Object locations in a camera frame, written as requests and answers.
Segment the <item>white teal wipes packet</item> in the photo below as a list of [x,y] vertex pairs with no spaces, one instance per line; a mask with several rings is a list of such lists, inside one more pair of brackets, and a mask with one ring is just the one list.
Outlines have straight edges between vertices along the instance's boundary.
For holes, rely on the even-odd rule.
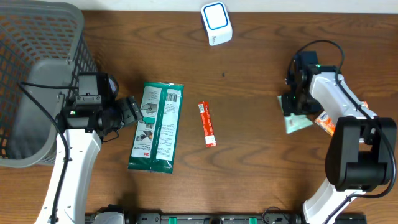
[[295,109],[287,100],[287,97],[282,95],[277,97],[280,107],[284,115],[285,130],[287,134],[307,128],[313,125],[306,115],[296,115]]

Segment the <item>green white 3M package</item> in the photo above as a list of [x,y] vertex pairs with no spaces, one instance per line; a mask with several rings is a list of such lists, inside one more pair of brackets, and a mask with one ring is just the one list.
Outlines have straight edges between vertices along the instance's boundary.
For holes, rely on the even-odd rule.
[[137,123],[129,170],[173,172],[183,89],[183,84],[144,84],[143,119]]

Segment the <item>red snack stick packet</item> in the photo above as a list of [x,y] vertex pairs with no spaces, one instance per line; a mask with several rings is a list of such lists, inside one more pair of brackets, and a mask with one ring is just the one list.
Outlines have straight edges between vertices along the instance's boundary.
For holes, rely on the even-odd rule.
[[200,110],[201,120],[202,120],[204,135],[205,135],[205,144],[207,147],[216,146],[217,143],[216,143],[216,139],[215,139],[215,135],[214,135],[213,125],[211,122],[211,116],[210,116],[208,102],[207,101],[199,102],[198,107]]

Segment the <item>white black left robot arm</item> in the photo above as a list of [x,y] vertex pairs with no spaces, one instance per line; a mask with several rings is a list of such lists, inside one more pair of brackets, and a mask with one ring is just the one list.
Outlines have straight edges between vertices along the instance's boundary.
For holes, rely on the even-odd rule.
[[56,159],[37,223],[83,223],[91,173],[105,137],[143,119],[134,97],[118,98],[112,75],[78,74],[75,98],[52,120]]

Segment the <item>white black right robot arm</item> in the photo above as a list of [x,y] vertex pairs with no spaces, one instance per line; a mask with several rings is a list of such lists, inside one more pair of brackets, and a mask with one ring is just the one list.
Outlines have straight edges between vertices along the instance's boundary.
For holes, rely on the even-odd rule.
[[365,107],[340,69],[320,65],[314,51],[297,52],[289,63],[281,96],[286,118],[327,113],[335,130],[325,158],[326,179],[302,205],[297,223],[334,223],[357,198],[381,198],[396,181],[397,125]]

